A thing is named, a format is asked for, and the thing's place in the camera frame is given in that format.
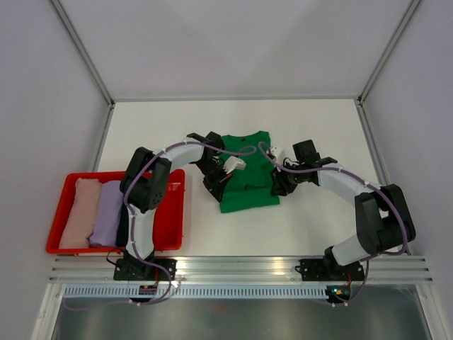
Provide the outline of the green t shirt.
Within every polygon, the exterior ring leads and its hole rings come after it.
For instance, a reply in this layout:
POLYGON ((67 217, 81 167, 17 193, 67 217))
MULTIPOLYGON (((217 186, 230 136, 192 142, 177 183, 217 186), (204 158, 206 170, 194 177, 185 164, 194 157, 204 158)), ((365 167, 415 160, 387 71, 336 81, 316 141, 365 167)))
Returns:
MULTIPOLYGON (((243 152, 245 148, 258 147, 260 142, 271 144, 270 134, 266 131, 258 131, 252 135, 222 137, 225 149, 231 152, 243 152)), ((274 169, 260 151, 242 157, 246 163, 244 170, 233 171, 232 178, 228 181, 220 211, 222 213, 234 213, 251 208, 278 205, 280 199, 270 193, 273 180, 270 175, 274 169)))

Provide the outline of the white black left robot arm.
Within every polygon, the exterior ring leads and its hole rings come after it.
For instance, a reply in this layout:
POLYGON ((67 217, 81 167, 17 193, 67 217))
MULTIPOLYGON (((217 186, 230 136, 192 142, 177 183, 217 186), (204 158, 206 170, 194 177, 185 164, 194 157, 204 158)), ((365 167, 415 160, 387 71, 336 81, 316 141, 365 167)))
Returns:
POLYGON ((188 164, 196 165, 207 191, 221 202, 232 177, 219 160, 224 150, 224 142, 215 132, 205 137, 191 133, 184 141, 157 153, 144 147, 136 149, 120 182, 129 237, 122 258, 115 263, 116 281, 173 280, 175 265, 169 260, 157 261, 154 255, 156 209, 165 198, 171 172, 188 164))

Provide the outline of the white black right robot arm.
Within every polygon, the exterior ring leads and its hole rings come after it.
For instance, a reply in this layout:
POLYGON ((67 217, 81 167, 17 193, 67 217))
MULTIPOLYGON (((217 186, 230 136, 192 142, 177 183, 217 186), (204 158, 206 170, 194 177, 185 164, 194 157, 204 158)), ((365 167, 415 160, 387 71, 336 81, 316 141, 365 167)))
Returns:
POLYGON ((322 157, 312 140, 293 145, 295 161, 285 161, 282 149, 264 142, 258 145, 274 169, 271 193, 288 196, 297 186, 312 183, 326 189, 355 210, 355 233, 327 248, 323 272, 332 279, 342 278, 349 265, 386 254, 398 256, 416 237, 413 220, 402 189, 395 185, 373 184, 344 168, 332 157, 322 157))

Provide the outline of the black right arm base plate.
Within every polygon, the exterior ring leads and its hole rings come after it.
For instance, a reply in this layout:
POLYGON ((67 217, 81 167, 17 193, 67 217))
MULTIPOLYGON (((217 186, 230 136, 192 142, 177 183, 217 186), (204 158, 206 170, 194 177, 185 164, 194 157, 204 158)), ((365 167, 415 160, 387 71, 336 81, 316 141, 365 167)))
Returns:
POLYGON ((358 262, 347 266, 340 266, 336 262, 328 264, 324 259, 300 259, 299 265, 294 267, 304 282, 312 281, 362 281, 365 278, 365 270, 358 262))

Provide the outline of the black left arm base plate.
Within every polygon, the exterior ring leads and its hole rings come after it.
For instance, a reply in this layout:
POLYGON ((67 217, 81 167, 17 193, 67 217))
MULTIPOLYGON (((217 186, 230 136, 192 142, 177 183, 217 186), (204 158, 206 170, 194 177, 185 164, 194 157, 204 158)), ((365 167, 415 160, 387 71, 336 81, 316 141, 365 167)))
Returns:
POLYGON ((155 259, 153 266, 132 257, 118 259, 113 273, 114 281, 168 281, 176 275, 174 259, 155 259))

